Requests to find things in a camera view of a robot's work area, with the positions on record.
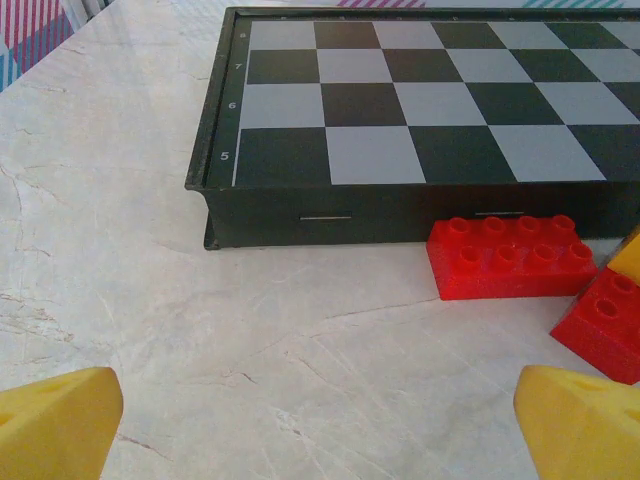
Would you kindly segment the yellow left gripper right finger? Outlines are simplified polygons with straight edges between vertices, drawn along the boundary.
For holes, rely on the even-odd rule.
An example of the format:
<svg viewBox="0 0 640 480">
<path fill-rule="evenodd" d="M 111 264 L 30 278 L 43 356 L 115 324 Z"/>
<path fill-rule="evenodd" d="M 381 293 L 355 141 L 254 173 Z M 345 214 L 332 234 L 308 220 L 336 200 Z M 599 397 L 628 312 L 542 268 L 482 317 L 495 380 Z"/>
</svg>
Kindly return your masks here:
<svg viewBox="0 0 640 480">
<path fill-rule="evenodd" d="M 513 405 L 540 480 L 640 480 L 640 388 L 528 365 Z"/>
</svg>

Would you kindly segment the long red toy brick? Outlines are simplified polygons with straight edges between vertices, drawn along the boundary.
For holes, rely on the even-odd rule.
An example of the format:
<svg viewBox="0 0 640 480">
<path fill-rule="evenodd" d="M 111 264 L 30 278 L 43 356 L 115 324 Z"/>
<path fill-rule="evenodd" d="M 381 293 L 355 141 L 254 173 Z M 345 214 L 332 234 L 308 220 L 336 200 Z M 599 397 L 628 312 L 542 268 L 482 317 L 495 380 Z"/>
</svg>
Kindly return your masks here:
<svg viewBox="0 0 640 480">
<path fill-rule="evenodd" d="M 574 296 L 598 273 L 565 215 L 439 220 L 426 251 L 443 300 Z"/>
</svg>

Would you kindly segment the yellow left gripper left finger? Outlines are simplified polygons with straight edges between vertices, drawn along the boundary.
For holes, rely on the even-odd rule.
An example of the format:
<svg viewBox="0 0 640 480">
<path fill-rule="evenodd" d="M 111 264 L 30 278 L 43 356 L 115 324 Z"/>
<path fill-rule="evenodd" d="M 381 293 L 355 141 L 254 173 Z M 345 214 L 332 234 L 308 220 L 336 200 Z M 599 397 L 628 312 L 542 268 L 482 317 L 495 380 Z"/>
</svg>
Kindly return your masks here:
<svg viewBox="0 0 640 480">
<path fill-rule="evenodd" d="M 100 480 L 123 407 L 110 367 L 0 391 L 0 480 Z"/>
</svg>

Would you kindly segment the short red toy brick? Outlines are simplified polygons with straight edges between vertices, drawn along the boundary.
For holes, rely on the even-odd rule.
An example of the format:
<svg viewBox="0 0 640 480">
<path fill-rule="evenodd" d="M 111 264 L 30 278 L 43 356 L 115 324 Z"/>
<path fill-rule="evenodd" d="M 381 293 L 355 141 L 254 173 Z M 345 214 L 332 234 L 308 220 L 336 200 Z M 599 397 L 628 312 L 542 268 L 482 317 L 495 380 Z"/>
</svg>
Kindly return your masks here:
<svg viewBox="0 0 640 480">
<path fill-rule="evenodd" d="M 640 382 L 640 286 L 602 270 L 550 335 L 609 379 Z"/>
</svg>

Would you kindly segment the yellow toy brick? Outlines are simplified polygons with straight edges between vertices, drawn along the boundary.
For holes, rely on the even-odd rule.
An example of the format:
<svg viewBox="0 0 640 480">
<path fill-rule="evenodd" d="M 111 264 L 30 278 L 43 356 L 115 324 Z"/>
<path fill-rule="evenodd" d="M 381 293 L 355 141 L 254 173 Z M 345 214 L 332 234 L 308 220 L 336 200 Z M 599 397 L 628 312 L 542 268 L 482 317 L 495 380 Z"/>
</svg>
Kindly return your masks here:
<svg viewBox="0 0 640 480">
<path fill-rule="evenodd" d="M 607 261 L 607 267 L 640 286 L 640 224 L 616 247 Z"/>
</svg>

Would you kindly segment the black folding chessboard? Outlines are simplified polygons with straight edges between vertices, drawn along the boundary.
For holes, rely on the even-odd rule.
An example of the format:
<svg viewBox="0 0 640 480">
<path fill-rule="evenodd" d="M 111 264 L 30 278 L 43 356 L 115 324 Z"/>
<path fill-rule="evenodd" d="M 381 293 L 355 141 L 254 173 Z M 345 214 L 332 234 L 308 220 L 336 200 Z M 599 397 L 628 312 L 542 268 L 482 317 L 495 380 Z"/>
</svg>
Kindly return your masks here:
<svg viewBox="0 0 640 480">
<path fill-rule="evenodd" d="M 640 224 L 640 9 L 225 10 L 185 186 L 204 246 Z"/>
</svg>

